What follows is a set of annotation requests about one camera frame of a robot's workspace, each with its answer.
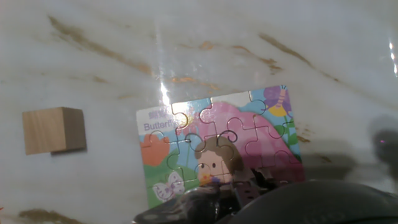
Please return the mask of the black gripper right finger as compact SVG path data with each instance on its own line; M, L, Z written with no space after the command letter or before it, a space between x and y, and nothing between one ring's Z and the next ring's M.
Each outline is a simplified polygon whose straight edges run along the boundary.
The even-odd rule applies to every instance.
M342 180L311 180L272 190L220 223L397 223L397 195Z

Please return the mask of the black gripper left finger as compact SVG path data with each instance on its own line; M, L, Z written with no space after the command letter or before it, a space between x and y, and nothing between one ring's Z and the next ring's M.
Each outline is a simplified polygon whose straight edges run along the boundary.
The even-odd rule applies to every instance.
M217 221L221 190L218 185L191 189L136 215L135 224L209 224Z

